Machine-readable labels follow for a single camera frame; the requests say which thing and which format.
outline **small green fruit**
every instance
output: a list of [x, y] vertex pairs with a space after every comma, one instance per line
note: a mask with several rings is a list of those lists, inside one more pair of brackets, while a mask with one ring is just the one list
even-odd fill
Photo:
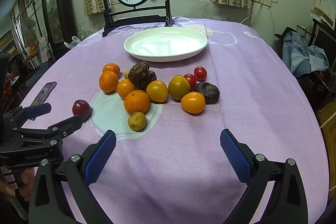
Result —
[[136, 112], [129, 116], [127, 122], [129, 128], [133, 131], [140, 131], [144, 129], [147, 124], [146, 116], [142, 112]]

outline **white plate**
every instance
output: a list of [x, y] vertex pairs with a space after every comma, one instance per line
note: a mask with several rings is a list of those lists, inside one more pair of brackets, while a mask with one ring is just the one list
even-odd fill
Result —
[[208, 44], [206, 36], [182, 27], [158, 27], [138, 32], [124, 43], [135, 58], [149, 62], [173, 62], [199, 54]]

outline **floor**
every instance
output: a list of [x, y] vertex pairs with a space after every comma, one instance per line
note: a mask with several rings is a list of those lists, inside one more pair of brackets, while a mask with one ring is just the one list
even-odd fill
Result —
[[[336, 112], [336, 102], [331, 102], [329, 105], [318, 111], [320, 124], [323, 124], [331, 115]], [[336, 117], [330, 120], [322, 130], [325, 145], [328, 153], [330, 186], [329, 198], [332, 200], [336, 196]]]

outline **smartphone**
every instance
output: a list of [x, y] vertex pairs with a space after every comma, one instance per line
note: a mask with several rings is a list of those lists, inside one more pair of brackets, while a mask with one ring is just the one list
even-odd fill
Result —
[[40, 90], [38, 95], [35, 97], [34, 101], [30, 106], [39, 106], [42, 105], [48, 98], [51, 91], [55, 88], [57, 82], [46, 83], [44, 87]]

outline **blue gripper pad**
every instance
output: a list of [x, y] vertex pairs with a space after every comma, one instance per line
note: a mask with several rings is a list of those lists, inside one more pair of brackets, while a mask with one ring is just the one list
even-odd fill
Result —
[[39, 106], [33, 106], [27, 108], [25, 116], [27, 119], [35, 119], [36, 117], [50, 113], [50, 111], [51, 111], [51, 105], [49, 103], [44, 103]]
[[115, 133], [112, 130], [108, 130], [96, 144], [98, 147], [84, 166], [84, 183], [86, 186], [97, 181], [116, 146], [116, 142]]
[[228, 129], [222, 131], [220, 134], [220, 145], [240, 182], [246, 183], [249, 186], [252, 182], [251, 165], [238, 147], [238, 144], [238, 141]]

